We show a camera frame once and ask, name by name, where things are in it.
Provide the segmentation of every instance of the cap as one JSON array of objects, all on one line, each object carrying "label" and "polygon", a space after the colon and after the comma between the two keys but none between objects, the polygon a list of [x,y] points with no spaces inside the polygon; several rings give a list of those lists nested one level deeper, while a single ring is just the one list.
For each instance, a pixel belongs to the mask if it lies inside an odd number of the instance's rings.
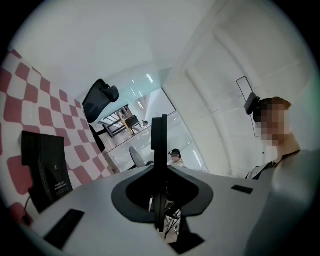
[{"label": "cap", "polygon": [[169,153],[169,155],[171,155],[172,157],[177,157],[177,156],[181,156],[180,150],[175,148],[174,150],[171,151],[171,153]]}]

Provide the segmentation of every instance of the red and white checkered pattern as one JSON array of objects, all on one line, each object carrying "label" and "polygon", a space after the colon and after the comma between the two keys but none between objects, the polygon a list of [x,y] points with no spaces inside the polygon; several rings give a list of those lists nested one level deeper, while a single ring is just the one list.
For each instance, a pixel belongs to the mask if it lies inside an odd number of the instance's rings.
[{"label": "red and white checkered pattern", "polygon": [[0,68],[0,189],[17,221],[22,219],[32,186],[30,170],[21,162],[22,131],[64,137],[73,189],[111,175],[89,129],[82,104],[46,80],[12,50]]}]

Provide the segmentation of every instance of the person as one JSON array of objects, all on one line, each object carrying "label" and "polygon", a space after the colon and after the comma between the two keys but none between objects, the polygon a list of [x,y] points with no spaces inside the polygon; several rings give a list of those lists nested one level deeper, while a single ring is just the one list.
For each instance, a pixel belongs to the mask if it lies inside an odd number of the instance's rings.
[{"label": "person", "polygon": [[281,160],[300,151],[288,121],[290,107],[291,103],[280,97],[260,100],[253,92],[250,94],[245,110],[248,115],[253,112],[253,120],[261,130],[261,139],[276,147],[277,158],[251,170],[246,179],[258,180],[264,170],[275,168]]},{"label": "person", "polygon": [[136,130],[138,133],[142,132],[143,130],[148,128],[148,121],[144,120],[142,123],[142,128],[138,129],[136,127],[134,127],[133,129]]},{"label": "person", "polygon": [[171,155],[171,159],[172,159],[172,163],[171,166],[173,167],[185,167],[184,162],[182,161],[181,158],[181,153],[180,150],[175,148],[174,150],[172,150],[171,152],[169,152],[169,154]]}]

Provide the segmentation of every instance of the black slot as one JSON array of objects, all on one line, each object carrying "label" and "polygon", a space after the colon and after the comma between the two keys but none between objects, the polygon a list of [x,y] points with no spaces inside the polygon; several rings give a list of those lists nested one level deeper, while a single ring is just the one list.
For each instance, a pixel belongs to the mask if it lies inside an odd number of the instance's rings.
[{"label": "black slot", "polygon": [[252,191],[254,191],[253,188],[246,187],[246,186],[239,186],[239,185],[234,185],[231,189],[239,192],[243,192],[249,195],[252,193]]},{"label": "black slot", "polygon": [[83,211],[69,210],[49,234],[45,236],[44,240],[58,249],[62,249],[84,214]]}]

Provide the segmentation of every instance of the white ceiling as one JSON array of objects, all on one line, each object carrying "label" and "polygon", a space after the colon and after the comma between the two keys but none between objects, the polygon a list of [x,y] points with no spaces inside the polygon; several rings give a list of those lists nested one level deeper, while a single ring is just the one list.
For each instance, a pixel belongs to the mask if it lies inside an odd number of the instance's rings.
[{"label": "white ceiling", "polygon": [[45,1],[11,45],[44,77],[81,99],[99,78],[124,75],[130,81],[172,67],[214,2]]}]

